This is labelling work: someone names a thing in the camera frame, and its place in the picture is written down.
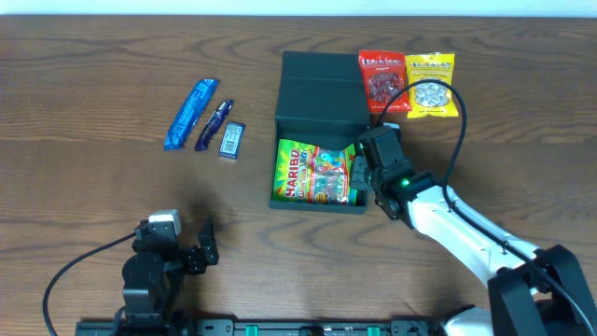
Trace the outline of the green Haribo worms bag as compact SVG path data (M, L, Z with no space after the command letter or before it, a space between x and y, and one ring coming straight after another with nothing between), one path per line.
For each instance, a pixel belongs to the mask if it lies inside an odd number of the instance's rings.
M350 187L355 148L330 149L289 139L278 144L272 199L278 202L356 205Z

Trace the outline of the dark green box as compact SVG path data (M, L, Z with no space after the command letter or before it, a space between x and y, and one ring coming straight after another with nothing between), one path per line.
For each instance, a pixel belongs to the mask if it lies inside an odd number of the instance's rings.
M289 139L330 149L354 145L370 123L364 84L354 54L285 51L274 116L271 195L278 144ZM356 205L323 205L269 200L272 209L361 215L368 196L357 191Z

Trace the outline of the yellow candy bag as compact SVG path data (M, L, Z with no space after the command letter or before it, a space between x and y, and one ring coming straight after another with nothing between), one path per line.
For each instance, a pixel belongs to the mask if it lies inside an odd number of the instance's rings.
M409 84L434 79L451 85L455 64L454 53L428 53L406 56ZM437 83L423 83L409 90L409 119L423 117L453 118L458 116L451 91Z

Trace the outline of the long blue snack packet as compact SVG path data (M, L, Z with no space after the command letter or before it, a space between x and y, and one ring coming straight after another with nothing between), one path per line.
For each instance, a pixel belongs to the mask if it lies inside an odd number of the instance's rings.
M181 149L217 89L219 81L205 78L198 81L179 108L166 137L165 151Z

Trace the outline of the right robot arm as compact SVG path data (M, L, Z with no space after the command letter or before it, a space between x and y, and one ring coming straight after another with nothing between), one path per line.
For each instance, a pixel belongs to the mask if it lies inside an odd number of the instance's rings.
M439 322L445 335L593 335L596 305L575 255L542 249L498 227L428 173L397 154L359 155L351 184L370 190L391 219L436 241L487 288L490 307Z

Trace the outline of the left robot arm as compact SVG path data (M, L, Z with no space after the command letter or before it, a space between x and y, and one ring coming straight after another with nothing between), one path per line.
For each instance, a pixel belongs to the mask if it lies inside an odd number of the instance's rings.
M122 268L124 305L115 313L112 335L192 335L194 323L174 306L188 275L216 265L214 222L208 218L199 243L181 247L173 221L140 222L134 230L135 255Z

